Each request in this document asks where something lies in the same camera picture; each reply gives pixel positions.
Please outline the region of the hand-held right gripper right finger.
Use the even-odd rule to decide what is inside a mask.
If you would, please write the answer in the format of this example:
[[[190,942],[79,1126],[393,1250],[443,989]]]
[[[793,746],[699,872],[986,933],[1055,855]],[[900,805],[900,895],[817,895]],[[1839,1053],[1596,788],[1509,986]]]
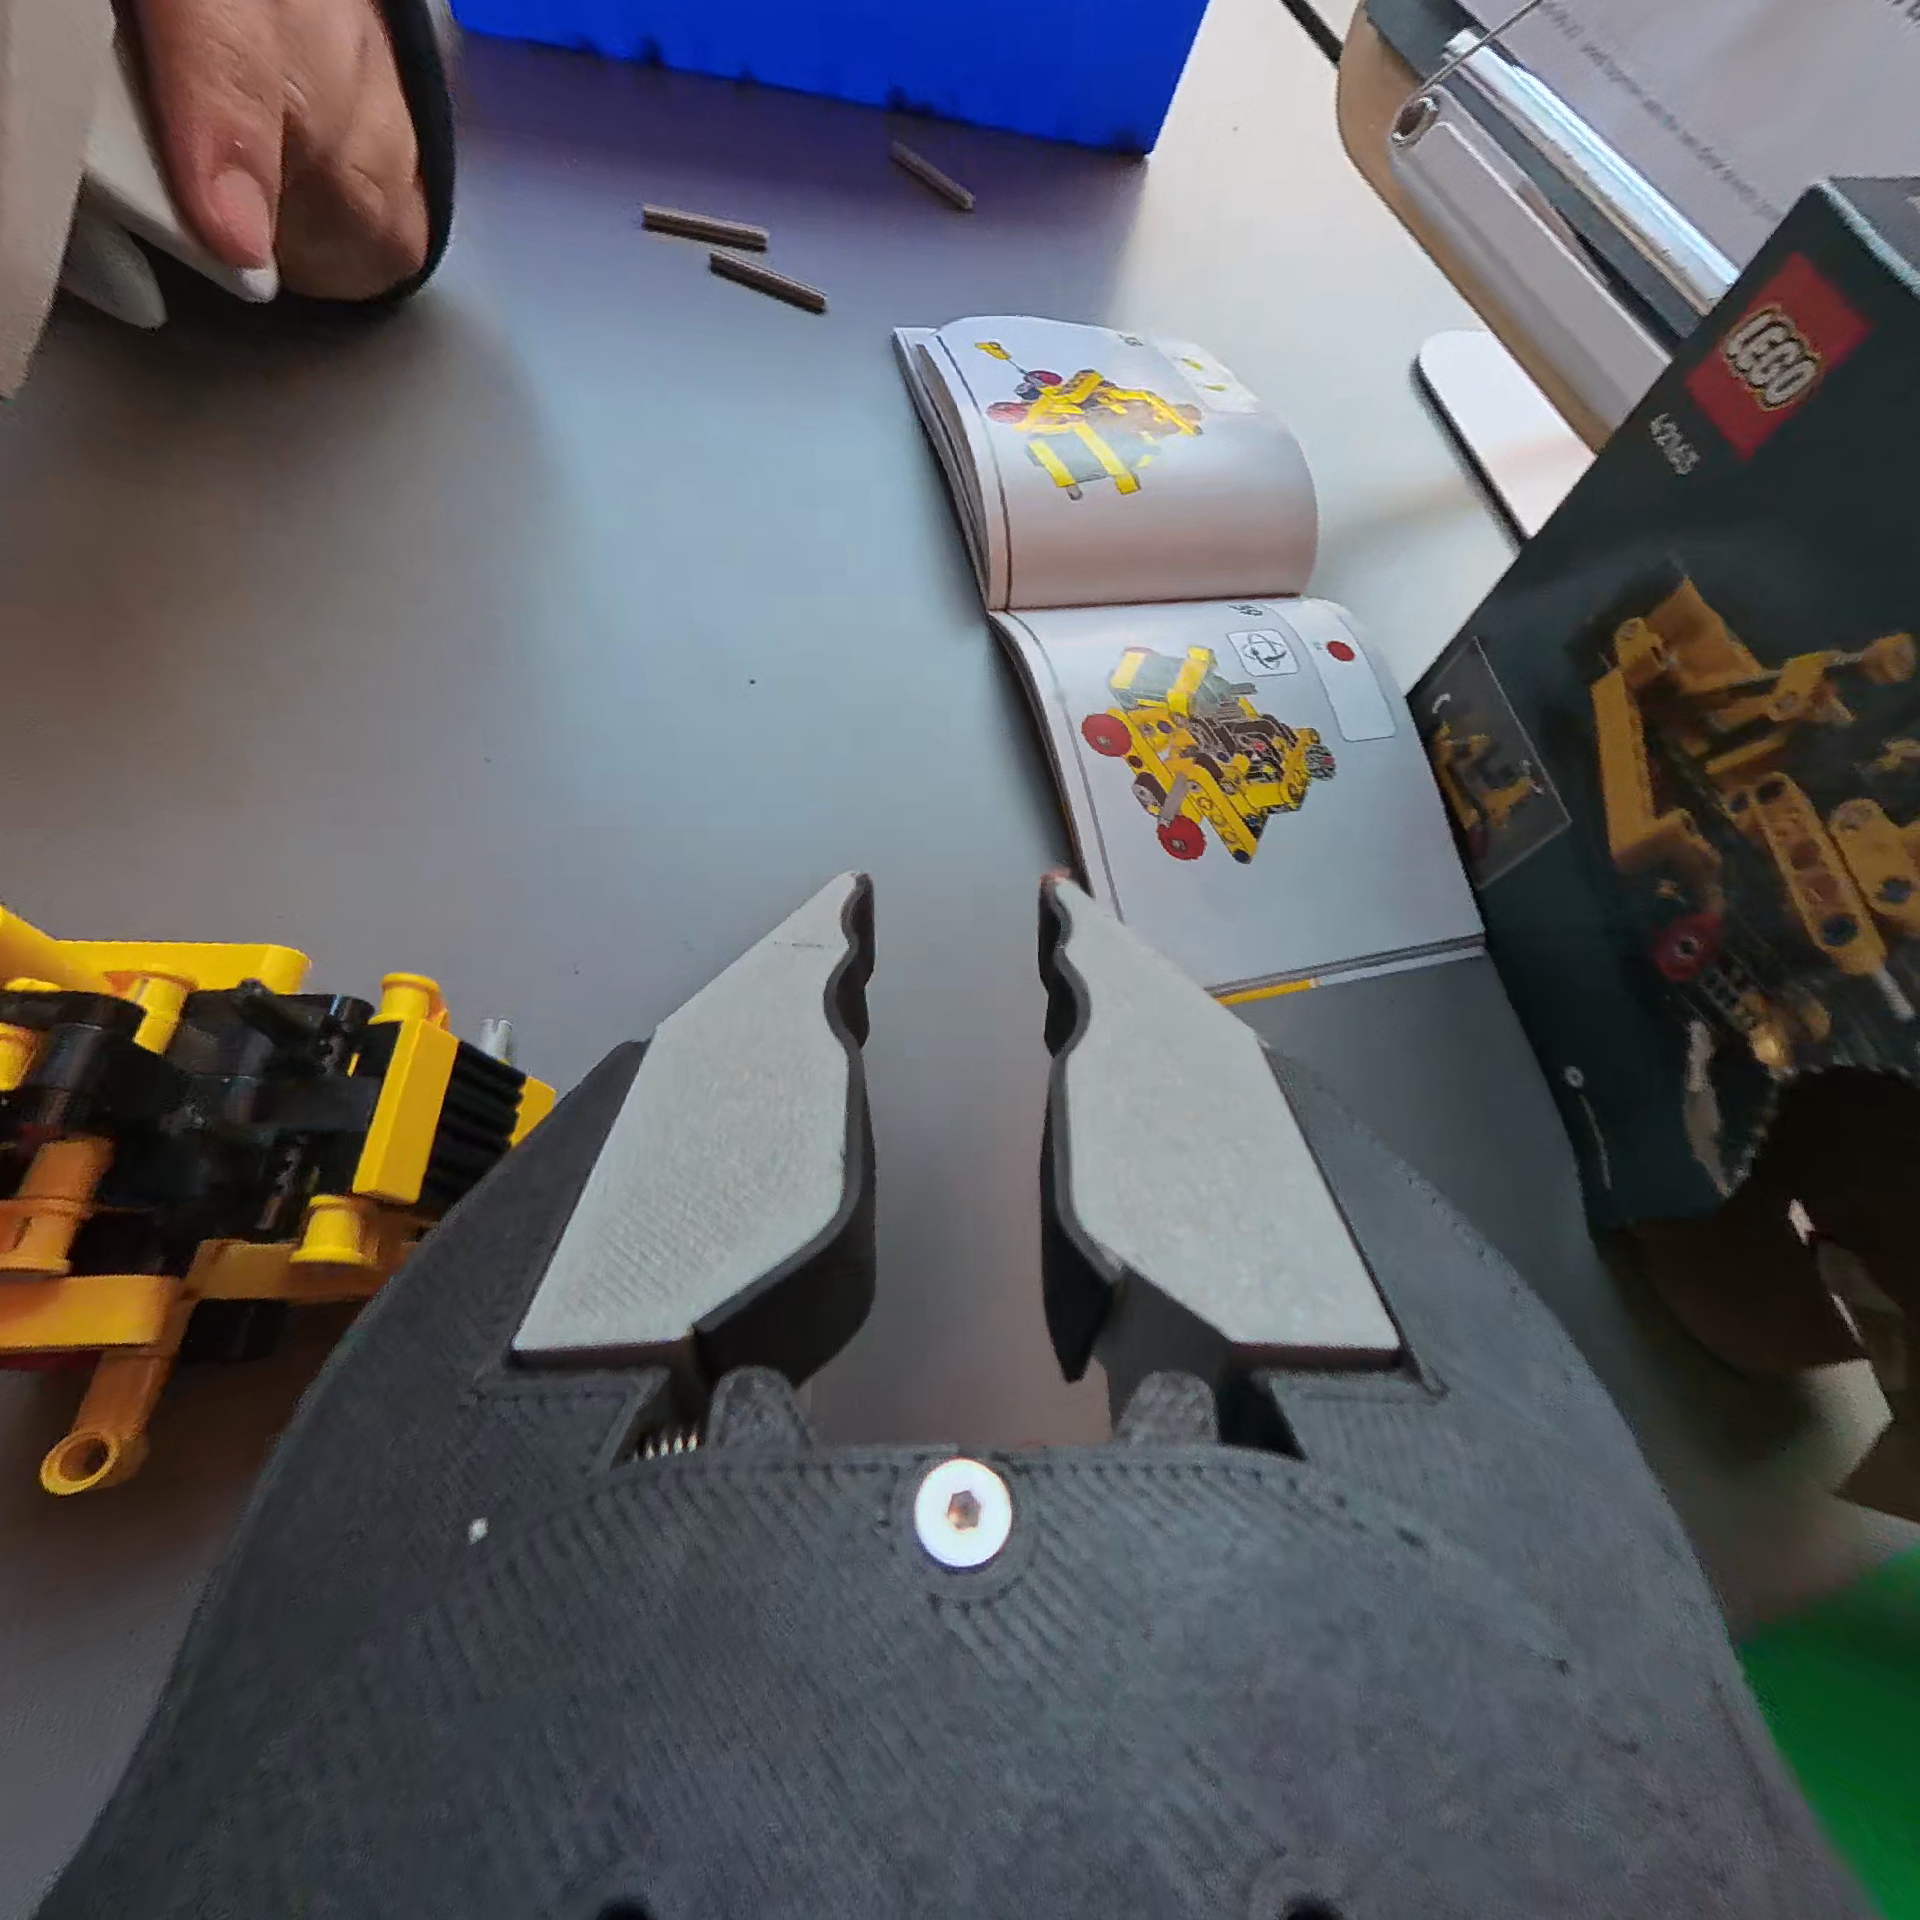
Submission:
[[[1259,1036],[1039,883],[1043,1319],[1066,1379],[1385,1375],[1406,1339]]]

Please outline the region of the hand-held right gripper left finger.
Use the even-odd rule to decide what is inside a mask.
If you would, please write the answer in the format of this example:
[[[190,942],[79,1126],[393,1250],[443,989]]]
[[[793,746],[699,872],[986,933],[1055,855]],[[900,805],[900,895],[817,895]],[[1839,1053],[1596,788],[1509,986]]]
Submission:
[[[665,1016],[546,1262],[513,1362],[803,1388],[876,1292],[862,1042],[875,886],[819,886]]]

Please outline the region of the yellow lego vehicle model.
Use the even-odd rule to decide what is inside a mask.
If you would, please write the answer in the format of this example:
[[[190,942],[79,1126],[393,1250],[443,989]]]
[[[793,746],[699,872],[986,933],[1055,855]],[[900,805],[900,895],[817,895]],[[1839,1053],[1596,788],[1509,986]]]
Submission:
[[[553,1108],[510,1025],[273,942],[59,939],[2,912],[2,1370],[82,1375],[36,1482],[125,1482],[183,1360],[359,1305]]]

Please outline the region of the lego instruction booklet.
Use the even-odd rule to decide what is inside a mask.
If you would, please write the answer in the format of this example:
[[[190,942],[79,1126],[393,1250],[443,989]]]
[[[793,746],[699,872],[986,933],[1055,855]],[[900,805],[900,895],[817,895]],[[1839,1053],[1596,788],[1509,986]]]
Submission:
[[[1093,323],[900,325],[1085,890],[1222,1002],[1483,952],[1402,679],[1309,595],[1297,438],[1212,352]]]

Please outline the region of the dark lego set box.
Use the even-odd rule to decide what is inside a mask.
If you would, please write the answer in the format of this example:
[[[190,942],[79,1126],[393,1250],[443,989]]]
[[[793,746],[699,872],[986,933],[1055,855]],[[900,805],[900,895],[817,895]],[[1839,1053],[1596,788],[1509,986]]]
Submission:
[[[1413,688],[1596,1229],[1916,1520],[1916,180],[1807,188]]]

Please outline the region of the person's left hand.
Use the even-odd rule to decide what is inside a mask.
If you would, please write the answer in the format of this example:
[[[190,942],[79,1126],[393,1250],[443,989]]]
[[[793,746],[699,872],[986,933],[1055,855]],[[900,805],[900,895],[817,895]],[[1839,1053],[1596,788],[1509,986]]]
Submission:
[[[159,163],[225,269],[377,300],[429,263],[420,132],[380,2],[130,2]]]

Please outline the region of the blue plastic bin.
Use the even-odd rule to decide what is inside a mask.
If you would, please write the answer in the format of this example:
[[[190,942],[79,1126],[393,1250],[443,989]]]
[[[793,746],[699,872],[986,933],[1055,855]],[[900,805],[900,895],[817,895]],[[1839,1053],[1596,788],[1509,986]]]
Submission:
[[[457,2],[467,33],[1145,156],[1206,2]]]

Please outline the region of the white clipboard stand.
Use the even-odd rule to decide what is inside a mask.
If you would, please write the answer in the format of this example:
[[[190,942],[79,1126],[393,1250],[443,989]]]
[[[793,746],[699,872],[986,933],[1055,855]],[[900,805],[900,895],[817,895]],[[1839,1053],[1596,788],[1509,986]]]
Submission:
[[[1443,329],[1413,353],[1413,385],[1515,540],[1530,540],[1595,450],[1486,329]]]

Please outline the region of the green plastic bin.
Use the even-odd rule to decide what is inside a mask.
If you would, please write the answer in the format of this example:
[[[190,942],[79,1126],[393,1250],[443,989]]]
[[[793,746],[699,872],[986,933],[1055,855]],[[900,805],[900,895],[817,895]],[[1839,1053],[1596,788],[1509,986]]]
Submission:
[[[1886,1918],[1916,1915],[1916,1552],[1740,1642],[1822,1835]]]

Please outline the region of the wooden clipboard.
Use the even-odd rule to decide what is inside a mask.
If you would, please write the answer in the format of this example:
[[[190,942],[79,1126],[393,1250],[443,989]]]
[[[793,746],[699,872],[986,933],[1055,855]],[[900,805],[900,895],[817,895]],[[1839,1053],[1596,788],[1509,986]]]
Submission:
[[[1740,276],[1716,156],[1670,143],[1596,2],[1355,2],[1337,128],[1586,448]]]

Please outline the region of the printed instruction sheet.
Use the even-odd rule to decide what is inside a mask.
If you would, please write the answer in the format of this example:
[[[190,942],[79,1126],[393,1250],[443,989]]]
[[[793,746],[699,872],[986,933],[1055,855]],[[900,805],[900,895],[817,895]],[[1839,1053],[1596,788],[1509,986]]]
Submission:
[[[1916,178],[1915,2],[1467,2],[1722,255],[1822,180]]]

